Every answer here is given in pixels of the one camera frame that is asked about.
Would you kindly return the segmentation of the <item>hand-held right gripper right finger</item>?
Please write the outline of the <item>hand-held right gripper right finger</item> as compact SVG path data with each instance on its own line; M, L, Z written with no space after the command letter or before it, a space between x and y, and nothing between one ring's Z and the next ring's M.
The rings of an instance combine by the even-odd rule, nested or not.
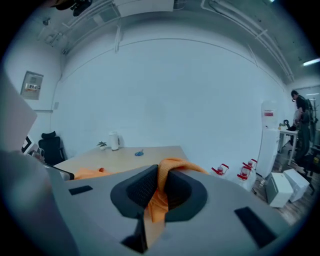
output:
M164 192L168 203L166 223L189 221L203 209L208 199L201 182L176 170L168 172Z

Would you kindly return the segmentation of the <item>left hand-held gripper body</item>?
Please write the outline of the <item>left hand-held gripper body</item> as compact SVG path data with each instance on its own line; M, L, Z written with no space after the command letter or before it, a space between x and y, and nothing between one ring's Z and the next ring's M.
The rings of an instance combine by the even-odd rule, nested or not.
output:
M29 134L24 140L21 152L24 155L30 155L43 163L45 162L45 151L34 142Z

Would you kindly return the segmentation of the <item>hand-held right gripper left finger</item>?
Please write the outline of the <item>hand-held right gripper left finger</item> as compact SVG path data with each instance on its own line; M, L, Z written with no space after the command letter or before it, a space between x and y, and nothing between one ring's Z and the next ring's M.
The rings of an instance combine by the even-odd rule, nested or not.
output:
M142 172L116 184L110 199L123 217L136 220L134 231L121 243L138 253L147 251L144 212L158 186L158 165L154 164Z

